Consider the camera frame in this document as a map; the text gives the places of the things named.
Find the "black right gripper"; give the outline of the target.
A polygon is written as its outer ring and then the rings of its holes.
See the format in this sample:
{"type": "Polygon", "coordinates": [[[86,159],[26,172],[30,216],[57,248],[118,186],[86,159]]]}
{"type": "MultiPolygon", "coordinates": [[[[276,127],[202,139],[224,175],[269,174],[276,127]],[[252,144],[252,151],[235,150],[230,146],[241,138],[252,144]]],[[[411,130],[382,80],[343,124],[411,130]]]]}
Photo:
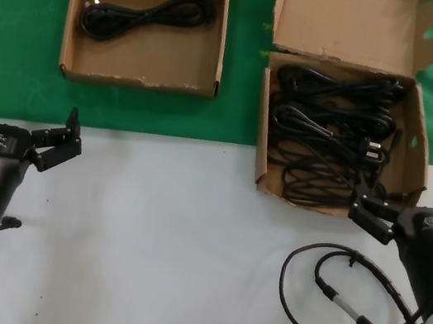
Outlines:
{"type": "Polygon", "coordinates": [[[433,208],[401,206],[373,196],[358,174],[348,218],[383,245],[394,240],[421,318],[433,315],[433,208]]]}

